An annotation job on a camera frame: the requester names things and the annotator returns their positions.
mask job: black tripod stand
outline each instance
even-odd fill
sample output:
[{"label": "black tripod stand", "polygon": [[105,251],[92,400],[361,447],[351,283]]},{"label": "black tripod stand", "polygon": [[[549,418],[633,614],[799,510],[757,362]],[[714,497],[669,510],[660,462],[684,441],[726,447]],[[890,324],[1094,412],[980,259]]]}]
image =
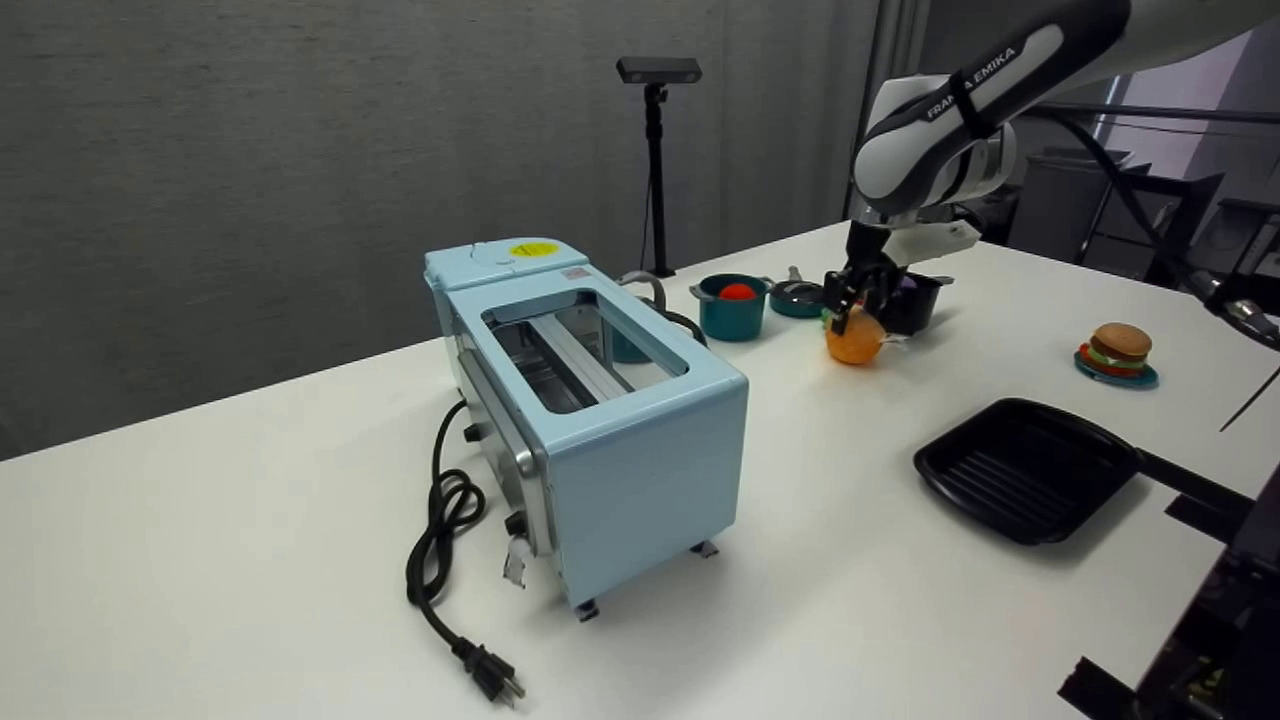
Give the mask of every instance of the black tripod stand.
[{"label": "black tripod stand", "polygon": [[653,274],[675,274],[669,259],[669,194],[666,194],[666,98],[669,83],[698,83],[698,61],[624,56],[618,61],[624,83],[645,83],[645,138],[648,138],[648,208],[653,208]]}]

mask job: light blue toaster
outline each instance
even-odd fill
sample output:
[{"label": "light blue toaster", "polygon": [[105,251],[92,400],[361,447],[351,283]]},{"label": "light blue toaster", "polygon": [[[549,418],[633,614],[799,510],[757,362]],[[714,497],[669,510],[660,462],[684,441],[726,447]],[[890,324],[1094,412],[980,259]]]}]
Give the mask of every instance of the light blue toaster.
[{"label": "light blue toaster", "polygon": [[585,614],[736,520],[747,379],[575,246],[427,251],[458,382],[532,554]]}]

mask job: gray wall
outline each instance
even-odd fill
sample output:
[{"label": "gray wall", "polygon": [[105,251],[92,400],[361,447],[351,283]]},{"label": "gray wall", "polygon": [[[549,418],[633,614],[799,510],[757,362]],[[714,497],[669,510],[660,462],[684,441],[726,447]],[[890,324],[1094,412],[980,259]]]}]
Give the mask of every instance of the gray wall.
[{"label": "gray wall", "polygon": [[6,0],[0,457],[433,333],[421,251],[636,263],[672,89],[675,259],[842,211],[871,0]]}]

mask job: black chair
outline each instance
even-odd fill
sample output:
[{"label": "black chair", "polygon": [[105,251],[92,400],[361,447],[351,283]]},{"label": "black chair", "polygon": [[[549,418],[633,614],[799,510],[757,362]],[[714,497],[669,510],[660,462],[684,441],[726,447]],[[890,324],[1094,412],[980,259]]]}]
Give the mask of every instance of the black chair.
[{"label": "black chair", "polygon": [[1154,215],[1159,231],[1159,246],[1139,231],[1123,198],[1108,192],[1104,208],[1097,211],[1094,228],[1077,246],[1077,263],[1176,287],[1176,274],[1169,270],[1159,251],[1176,259],[1194,256],[1194,238],[1226,174],[1199,174],[1199,181],[1123,174],[1123,182]]}]

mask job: red object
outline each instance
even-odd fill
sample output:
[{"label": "red object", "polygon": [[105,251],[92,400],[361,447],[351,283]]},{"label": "red object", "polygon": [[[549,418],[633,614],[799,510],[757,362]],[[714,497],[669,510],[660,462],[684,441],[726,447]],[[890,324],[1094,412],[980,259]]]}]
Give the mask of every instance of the red object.
[{"label": "red object", "polygon": [[720,299],[726,299],[726,303],[752,303],[752,299],[757,299],[757,287],[752,287],[752,283],[726,283],[726,287],[720,287]]}]

